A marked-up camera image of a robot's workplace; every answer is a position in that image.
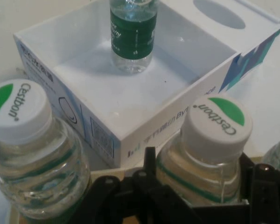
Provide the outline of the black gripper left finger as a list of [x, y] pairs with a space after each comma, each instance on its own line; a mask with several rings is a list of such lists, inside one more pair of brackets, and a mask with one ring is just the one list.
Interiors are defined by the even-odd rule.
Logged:
[[99, 177], [84, 199], [85, 224], [121, 224], [135, 216], [141, 224], [189, 224], [192, 210], [156, 178], [154, 147], [145, 149], [144, 166], [131, 177]]

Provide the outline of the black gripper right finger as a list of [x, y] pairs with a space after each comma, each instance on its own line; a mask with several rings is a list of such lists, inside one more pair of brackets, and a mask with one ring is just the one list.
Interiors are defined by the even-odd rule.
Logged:
[[240, 157], [240, 198], [248, 202], [250, 224], [280, 224], [280, 171]]

